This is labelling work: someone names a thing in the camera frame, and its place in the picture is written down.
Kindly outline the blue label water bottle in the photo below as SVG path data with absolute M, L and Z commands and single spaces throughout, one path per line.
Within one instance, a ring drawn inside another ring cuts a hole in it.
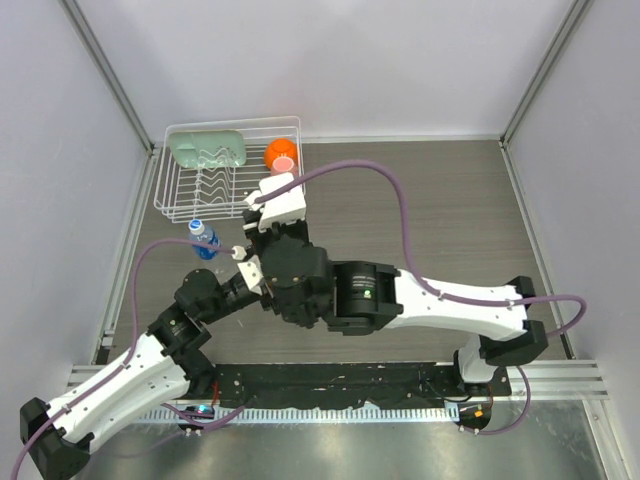
M 192 235 L 189 232 L 189 239 L 191 241 L 193 241 L 193 242 L 199 243 L 199 246 L 193 245 L 193 249 L 194 249 L 194 252 L 197 254 L 197 256 L 200 259 L 202 259 L 202 260 L 212 260 L 213 258 L 215 258 L 217 256 L 218 251 L 202 247 L 202 244 L 219 246 L 220 245 L 220 241 L 219 241 L 219 238 L 218 238 L 217 234 L 215 233 L 214 229 L 210 225 L 208 225 L 206 223 L 204 223 L 204 225 L 206 227 L 206 230 L 202 235 L 196 236 L 196 235 Z

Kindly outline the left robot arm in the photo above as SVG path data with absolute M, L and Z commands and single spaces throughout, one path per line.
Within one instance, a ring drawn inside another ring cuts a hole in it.
M 209 270 L 190 272 L 173 303 L 135 332 L 123 354 L 63 395 L 21 407 L 21 455 L 45 479 L 70 479 L 149 410 L 183 396 L 205 397 L 217 380 L 200 350 L 211 337 L 208 325 L 260 298 L 260 287 L 249 287 L 240 273 L 221 283 Z

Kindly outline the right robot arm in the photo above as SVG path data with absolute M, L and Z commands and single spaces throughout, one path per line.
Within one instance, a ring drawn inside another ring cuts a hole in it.
M 535 360 L 548 346 L 542 322 L 530 320 L 517 284 L 478 287 L 439 282 L 424 290 L 410 272 L 365 261 L 333 261 L 309 240 L 305 221 L 259 227 L 247 209 L 243 230 L 251 245 L 247 281 L 259 284 L 265 308 L 284 321 L 364 336 L 383 329 L 430 327 L 467 332 L 454 354 L 451 380 L 465 395 L 477 393 L 499 367 Z

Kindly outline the white blue bottle cap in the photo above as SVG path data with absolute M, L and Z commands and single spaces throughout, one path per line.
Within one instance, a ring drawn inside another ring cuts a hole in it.
M 189 228 L 189 232 L 192 235 L 196 235 L 196 236 L 202 235 L 206 230 L 204 223 L 199 219 L 191 220 L 188 224 L 188 228 Z

